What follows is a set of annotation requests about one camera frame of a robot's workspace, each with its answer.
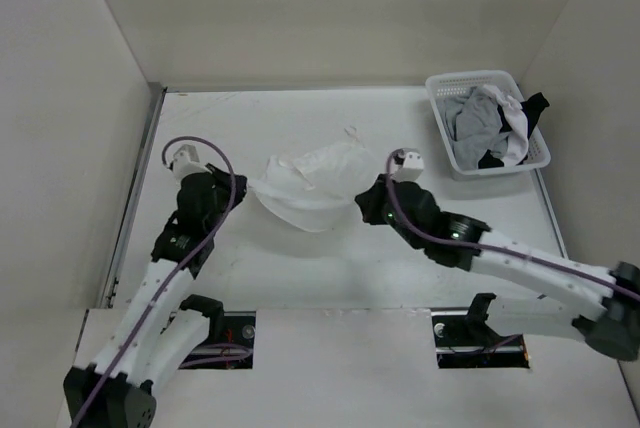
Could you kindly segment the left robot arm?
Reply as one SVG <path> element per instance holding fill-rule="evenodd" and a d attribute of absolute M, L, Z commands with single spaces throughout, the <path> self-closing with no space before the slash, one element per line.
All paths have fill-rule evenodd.
<path fill-rule="evenodd" d="M 191 292 L 215 233 L 243 201 L 247 179 L 211 164 L 174 170 L 176 208 L 155 240 L 144 278 L 120 324 L 63 381 L 74 427 L 148 427 L 157 394 L 198 345 L 221 341 L 220 302 Z"/>

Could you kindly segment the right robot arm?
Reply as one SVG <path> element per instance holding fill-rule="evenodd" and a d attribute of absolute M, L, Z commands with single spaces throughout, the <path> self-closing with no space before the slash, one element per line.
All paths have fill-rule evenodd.
<path fill-rule="evenodd" d="M 477 294 L 464 318 L 473 342 L 490 346 L 535 334 L 584 343 L 618 361 L 639 357 L 639 268 L 593 266 L 535 250 L 481 220 L 446 212 L 415 182 L 379 175 L 355 202 L 369 225 L 388 225 L 438 265 L 500 278 L 532 300 Z"/>

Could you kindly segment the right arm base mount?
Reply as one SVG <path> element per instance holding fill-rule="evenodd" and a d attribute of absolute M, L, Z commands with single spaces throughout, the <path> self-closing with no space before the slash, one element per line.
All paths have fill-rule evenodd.
<path fill-rule="evenodd" d="M 440 369 L 528 369 L 524 337 L 498 335 L 487 324 L 495 294 L 477 294 L 466 308 L 431 311 L 436 363 Z"/>

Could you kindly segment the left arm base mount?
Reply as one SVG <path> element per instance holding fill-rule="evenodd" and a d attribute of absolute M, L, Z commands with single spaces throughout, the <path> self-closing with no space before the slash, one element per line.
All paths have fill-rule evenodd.
<path fill-rule="evenodd" d="M 221 301 L 190 295 L 180 305 L 208 322 L 208 335 L 181 364 L 186 370 L 248 370 L 253 368 L 257 316 L 254 311 L 227 311 Z"/>

